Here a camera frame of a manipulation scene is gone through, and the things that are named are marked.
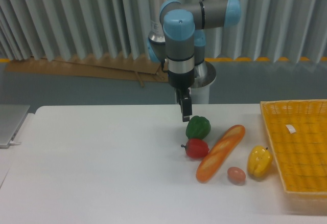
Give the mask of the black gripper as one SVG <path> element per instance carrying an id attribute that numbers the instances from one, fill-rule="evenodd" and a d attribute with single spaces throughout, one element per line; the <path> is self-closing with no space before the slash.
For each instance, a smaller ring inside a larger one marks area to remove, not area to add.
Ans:
<path id="1" fill-rule="evenodd" d="M 188 122 L 192 115 L 192 99 L 188 88 L 193 85 L 194 79 L 194 70 L 181 74 L 168 71 L 168 81 L 175 88 L 176 103 L 180 107 L 183 122 Z"/>

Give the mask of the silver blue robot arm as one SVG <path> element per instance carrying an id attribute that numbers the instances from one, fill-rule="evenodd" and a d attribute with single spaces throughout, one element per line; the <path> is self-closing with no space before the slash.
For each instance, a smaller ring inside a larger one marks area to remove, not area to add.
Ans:
<path id="1" fill-rule="evenodd" d="M 237 25 L 241 18 L 239 0 L 149 0 L 151 30 L 148 52 L 160 62 L 175 90 L 183 121 L 189 121 L 193 104 L 207 104 L 209 87 L 216 71 L 205 62 L 205 29 Z"/>

